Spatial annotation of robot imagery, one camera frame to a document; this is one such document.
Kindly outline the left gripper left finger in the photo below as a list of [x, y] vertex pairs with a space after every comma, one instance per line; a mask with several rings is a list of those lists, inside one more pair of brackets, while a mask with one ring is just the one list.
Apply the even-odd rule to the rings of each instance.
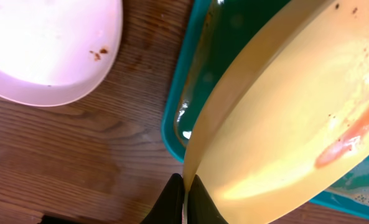
[[184, 196], [182, 176], [178, 173], [172, 174], [141, 224], [181, 224]]

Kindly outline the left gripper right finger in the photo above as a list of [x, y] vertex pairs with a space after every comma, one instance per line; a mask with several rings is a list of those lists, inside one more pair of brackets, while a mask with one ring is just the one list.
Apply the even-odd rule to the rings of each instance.
[[187, 201], [188, 224], [228, 224], [209, 196], [200, 177], [192, 182]]

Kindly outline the yellow-green plate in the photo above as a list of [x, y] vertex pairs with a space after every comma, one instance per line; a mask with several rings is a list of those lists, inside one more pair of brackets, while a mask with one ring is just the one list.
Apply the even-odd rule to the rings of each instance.
[[183, 178], [200, 179], [228, 223], [270, 223], [367, 156], [369, 0], [296, 0], [211, 92]]

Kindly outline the white front plate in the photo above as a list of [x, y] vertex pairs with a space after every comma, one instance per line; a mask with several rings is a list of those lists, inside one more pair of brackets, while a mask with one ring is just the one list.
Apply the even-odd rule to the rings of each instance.
[[0, 97], [53, 107], [87, 96], [122, 32], [122, 0], [0, 0]]

